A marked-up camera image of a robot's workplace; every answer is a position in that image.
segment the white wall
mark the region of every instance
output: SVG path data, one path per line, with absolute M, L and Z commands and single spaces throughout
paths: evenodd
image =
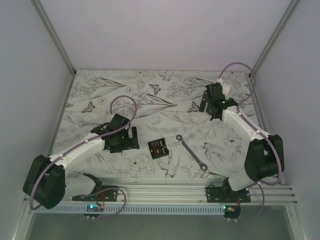
M 0 36 L 0 239 L 8 240 L 31 163 L 49 147 L 70 74 L 31 1 L 0 1 Z
M 221 71 L 253 67 L 291 1 L 41 2 L 76 69 Z
M 320 236 L 320 1 L 300 1 L 257 74 L 272 133 L 283 138 L 285 178 L 314 239 Z

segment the wall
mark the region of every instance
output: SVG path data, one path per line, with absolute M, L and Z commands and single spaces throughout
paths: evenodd
M 257 74 L 271 133 L 284 141 L 292 184 L 314 239 L 320 236 L 320 1 L 300 1 Z
M 41 0 L 76 69 L 198 71 L 253 67 L 290 2 Z
M 29 0 L 0 2 L 0 36 L 0 239 L 7 240 L 71 76 Z

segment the robotic arm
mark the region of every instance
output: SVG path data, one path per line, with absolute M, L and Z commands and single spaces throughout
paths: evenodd
M 74 146 L 66 149 L 65 152 L 72 150 L 66 156 L 61 152 L 60 154 L 51 155 L 45 157 L 40 155 L 33 160 L 25 183 L 23 185 L 23 191 L 31 195 L 31 192 L 35 186 L 35 183 L 42 173 L 42 171 L 53 160 L 61 157 L 59 165 L 54 164 L 45 176 L 41 179 L 39 185 L 36 188 L 34 199 L 43 205 L 47 209 L 55 207 L 63 198 L 70 198 L 78 195 L 87 195 L 90 193 L 98 192 L 102 183 L 96 177 L 91 174 L 84 174 L 79 177 L 67 177 L 74 167 L 89 157 L 97 154 L 103 150 L 110 150 L 110 153 L 121 153 L 124 150 L 139 149 L 137 128 L 132 127 L 132 138 L 129 137 L 129 128 L 123 129 L 117 133 L 108 136 L 102 136 L 106 133 L 113 132 L 123 126 L 125 126 L 130 120 L 115 114 L 111 122 L 102 124 L 95 127 L 84 138 L 85 144 L 80 147 L 78 143 Z
M 283 141 L 278 135 L 270 135 L 255 125 L 243 112 L 237 111 L 237 103 L 234 99 L 226 99 L 223 83 L 214 83 L 205 86 L 199 112 L 206 112 L 212 119 L 220 119 L 230 125 L 242 138 L 245 146 L 248 146 L 244 169 L 231 176 L 225 188 L 239 191 L 254 182 L 279 173 L 276 156 L 268 145 L 264 136 L 270 140 L 280 159 L 281 170 L 284 171 Z

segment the metal wrench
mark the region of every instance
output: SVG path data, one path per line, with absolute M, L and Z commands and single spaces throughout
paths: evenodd
M 177 135 L 176 139 L 182 143 L 182 145 L 184 146 L 184 148 L 188 151 L 188 153 L 191 154 L 191 156 L 194 158 L 194 160 L 199 164 L 200 169 L 203 171 L 206 171 L 208 169 L 208 166 L 206 164 L 204 164 L 198 157 L 197 155 L 190 149 L 190 147 L 186 144 L 186 142 L 184 141 L 184 139 L 182 138 L 181 135 Z

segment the floral tablecloth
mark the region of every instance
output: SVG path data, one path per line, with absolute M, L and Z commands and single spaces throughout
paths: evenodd
M 63 119 L 54 145 L 61 152 L 83 139 L 97 125 L 109 122 L 110 103 L 119 95 L 135 99 L 140 149 L 110 154 L 105 150 L 79 164 L 71 173 L 90 173 L 99 178 L 208 178 L 196 161 L 176 140 L 182 135 L 195 154 L 208 165 L 210 172 L 229 177 L 244 166 L 248 146 L 228 125 L 198 112 L 204 86 L 216 82 L 219 72 L 211 71 L 130 71 L 79 70 L 75 76 Z M 231 85 L 228 97 L 237 102 L 248 93 L 248 76 L 226 72 L 223 81 Z M 251 100 L 243 111 L 257 122 Z M 134 106 L 120 98 L 113 110 L 128 119 Z M 153 160 L 148 142 L 165 138 L 169 156 Z

